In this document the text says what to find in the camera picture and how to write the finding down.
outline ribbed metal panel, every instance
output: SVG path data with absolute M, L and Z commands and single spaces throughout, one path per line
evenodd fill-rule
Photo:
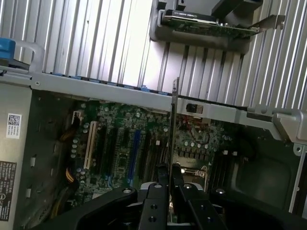
M 306 1 L 265 0 L 254 20 L 285 14 L 285 28 L 254 37 L 245 56 L 150 41 L 150 11 L 151 0 L 2 0 L 0 34 L 45 47 L 45 72 L 165 92 L 180 76 L 182 95 L 307 110 Z

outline motherboard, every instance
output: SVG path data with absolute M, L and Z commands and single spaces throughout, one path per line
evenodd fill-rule
M 156 165 L 168 161 L 167 112 L 92 101 L 79 103 L 74 119 L 80 125 L 69 148 L 68 170 L 79 182 L 73 207 L 119 186 L 154 181 Z M 206 191 L 215 153 L 234 141 L 228 133 L 223 122 L 177 115 L 173 163 L 186 182 Z

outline connector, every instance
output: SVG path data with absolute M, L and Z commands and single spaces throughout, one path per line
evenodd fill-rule
M 97 131 L 97 121 L 92 121 L 90 124 L 90 131 L 87 139 L 87 146 L 86 146 L 86 154 L 84 159 L 84 169 L 90 169 L 91 160 L 92 160 L 92 153 L 94 151 L 94 143 L 95 143 L 95 136 Z

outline expansion slot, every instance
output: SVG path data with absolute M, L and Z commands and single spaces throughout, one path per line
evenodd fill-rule
M 90 125 L 90 131 L 88 135 L 87 140 L 87 146 L 86 146 L 86 154 L 84 159 L 84 169 L 90 169 L 91 166 L 91 160 L 92 160 L 92 153 L 94 151 L 94 144 L 95 144 L 95 136 L 96 136 L 96 130 L 97 130 L 97 121 L 92 121 Z
M 130 154 L 130 163 L 129 163 L 129 171 L 128 171 L 128 180 L 130 181 L 130 184 L 131 184 L 131 181 L 133 179 L 134 168 L 135 168 L 138 148 L 139 148 L 139 144 L 140 144 L 140 138 L 141 138 L 141 131 L 136 130 L 135 134 L 134 134 L 132 151 L 131 151 L 131 154 Z
M 148 156 L 151 138 L 152 138 L 151 132 L 147 132 L 145 136 L 144 148 L 142 151 L 140 164 L 139 164 L 139 173 L 138 173 L 139 179 L 143 179 L 144 174 L 145 174 L 146 162 L 147 162 L 147 156 Z
M 101 174 L 102 171 L 102 158 L 103 158 L 103 151 L 105 148 L 105 142 L 106 142 L 106 131 L 107 128 L 106 126 L 103 126 L 101 128 L 101 130 L 99 131 L 99 141 L 98 141 L 98 145 L 97 145 L 97 150 L 96 150 L 96 173 Z
M 118 128 L 113 128 L 108 134 L 107 147 L 103 155 L 103 162 L 105 166 L 104 173 L 107 174 L 108 176 L 110 176 L 112 173 L 117 136 L 118 136 Z

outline white label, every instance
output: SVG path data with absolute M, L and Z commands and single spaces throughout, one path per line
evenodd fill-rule
M 6 138 L 19 139 L 21 117 L 21 114 L 9 114 L 6 127 Z

